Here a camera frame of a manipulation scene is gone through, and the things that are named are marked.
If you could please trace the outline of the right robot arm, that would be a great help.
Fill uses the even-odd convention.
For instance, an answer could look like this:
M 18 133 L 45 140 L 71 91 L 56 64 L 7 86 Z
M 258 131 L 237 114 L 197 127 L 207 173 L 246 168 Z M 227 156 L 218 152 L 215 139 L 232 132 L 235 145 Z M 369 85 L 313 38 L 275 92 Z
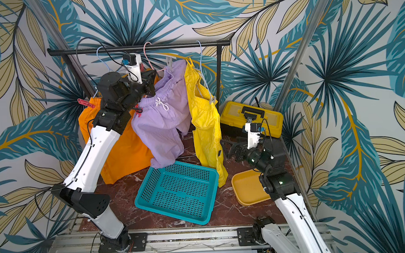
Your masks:
M 280 139 L 262 139 L 256 148 L 245 142 L 221 140 L 227 158 L 247 162 L 259 171 L 259 182 L 275 202 L 294 237 L 291 241 L 272 218 L 256 219 L 252 241 L 267 244 L 276 253 L 332 253 L 306 207 L 300 188 L 285 168 L 286 153 Z

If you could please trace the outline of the purple shorts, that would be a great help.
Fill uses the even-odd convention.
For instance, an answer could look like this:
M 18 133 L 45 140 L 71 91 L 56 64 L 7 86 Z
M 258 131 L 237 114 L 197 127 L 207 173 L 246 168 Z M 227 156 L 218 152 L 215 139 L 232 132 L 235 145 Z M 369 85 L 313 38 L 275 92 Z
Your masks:
M 151 151 L 151 167 L 160 169 L 175 163 L 184 153 L 181 134 L 187 135 L 191 125 L 185 83 L 187 62 L 177 60 L 165 67 L 163 78 L 155 84 L 155 96 L 143 98 L 140 115 L 131 126 Z

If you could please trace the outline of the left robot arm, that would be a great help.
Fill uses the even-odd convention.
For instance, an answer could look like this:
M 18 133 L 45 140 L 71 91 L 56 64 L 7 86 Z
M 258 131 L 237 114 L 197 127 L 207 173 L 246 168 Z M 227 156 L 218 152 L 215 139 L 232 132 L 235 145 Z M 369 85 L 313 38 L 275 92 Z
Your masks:
M 101 231 L 101 242 L 116 252 L 129 249 L 128 229 L 111 210 L 109 195 L 95 190 L 110 151 L 132 117 L 131 110 L 143 96 L 155 95 L 156 76 L 155 70 L 142 72 L 136 82 L 118 72 L 102 76 L 98 83 L 101 107 L 93 119 L 88 142 L 70 175 L 51 189 L 61 202 L 89 218 Z

